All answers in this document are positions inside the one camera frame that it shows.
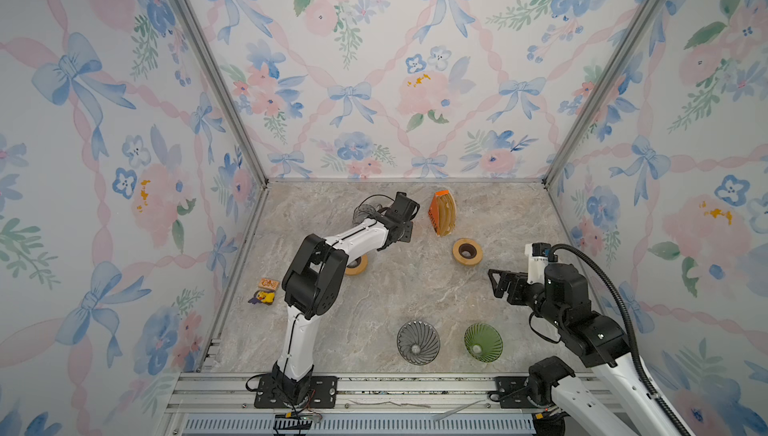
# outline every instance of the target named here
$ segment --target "masking tape roll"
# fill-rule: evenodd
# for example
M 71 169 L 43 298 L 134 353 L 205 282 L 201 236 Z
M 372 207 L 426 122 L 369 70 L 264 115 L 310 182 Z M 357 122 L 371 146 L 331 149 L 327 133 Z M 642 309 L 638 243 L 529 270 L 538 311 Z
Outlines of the masking tape roll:
M 464 266 L 474 266 L 482 261 L 482 248 L 472 239 L 459 239 L 453 245 L 453 258 Z
M 347 276 L 357 276 L 361 272 L 365 271 L 368 267 L 368 255 L 364 254 L 360 258 L 360 264 L 355 266 L 354 268 L 347 268 L 344 270 L 344 274 Z

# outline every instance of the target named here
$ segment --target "green glass bowl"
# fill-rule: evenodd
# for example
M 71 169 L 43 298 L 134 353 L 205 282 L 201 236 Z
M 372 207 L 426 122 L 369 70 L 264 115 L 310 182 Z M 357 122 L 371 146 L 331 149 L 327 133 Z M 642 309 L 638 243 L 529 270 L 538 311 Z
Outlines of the green glass bowl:
M 504 349 L 502 336 L 498 331 L 493 326 L 481 322 L 467 328 L 464 333 L 464 345 L 473 358 L 484 363 L 496 361 Z

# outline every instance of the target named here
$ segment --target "small toy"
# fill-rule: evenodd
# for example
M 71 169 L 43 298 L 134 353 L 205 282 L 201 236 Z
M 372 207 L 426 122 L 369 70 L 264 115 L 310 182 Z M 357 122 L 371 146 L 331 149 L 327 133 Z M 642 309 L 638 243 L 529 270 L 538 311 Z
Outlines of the small toy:
M 265 305 L 271 305 L 275 301 L 275 293 L 272 291 L 257 291 L 254 296 L 248 300 L 252 305 L 257 305 L 263 302 Z
M 274 279 L 267 279 L 266 277 L 262 277 L 261 281 L 259 282 L 259 287 L 266 289 L 267 291 L 277 291 L 279 286 L 279 281 L 275 281 Z

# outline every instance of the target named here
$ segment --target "black mounting plate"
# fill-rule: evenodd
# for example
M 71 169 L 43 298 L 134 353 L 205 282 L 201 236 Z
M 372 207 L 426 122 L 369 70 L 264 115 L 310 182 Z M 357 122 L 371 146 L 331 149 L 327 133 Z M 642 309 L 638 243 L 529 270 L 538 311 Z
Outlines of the black mounting plate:
M 504 398 L 505 394 L 510 394 L 522 389 L 525 386 L 526 376 L 497 376 L 496 391 L 499 396 Z M 518 396 L 502 399 L 500 402 L 502 409 L 530 409 L 537 408 L 528 400 L 526 393 L 520 393 Z
M 310 391 L 312 395 L 309 406 L 312 409 L 333 409 L 336 406 L 336 384 L 339 378 L 336 376 L 312 376 L 310 378 Z M 259 378 L 259 387 L 256 389 L 254 408 L 257 409 L 290 409 L 290 404 L 283 401 L 282 393 L 275 388 L 274 380 L 266 375 Z

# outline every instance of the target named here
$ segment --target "floral wallpaper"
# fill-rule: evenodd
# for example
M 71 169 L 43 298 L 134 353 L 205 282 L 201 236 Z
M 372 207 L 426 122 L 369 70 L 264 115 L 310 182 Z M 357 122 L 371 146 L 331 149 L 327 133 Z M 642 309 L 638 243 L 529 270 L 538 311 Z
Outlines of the floral wallpaper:
M 258 184 L 168 0 L 0 14 L 0 435 L 151 434 Z
M 286 179 L 540 179 L 638 8 L 190 3 L 262 166 Z M 629 101 L 616 109 L 637 111 Z
M 766 5 L 666 0 L 550 185 L 697 436 L 768 434 Z

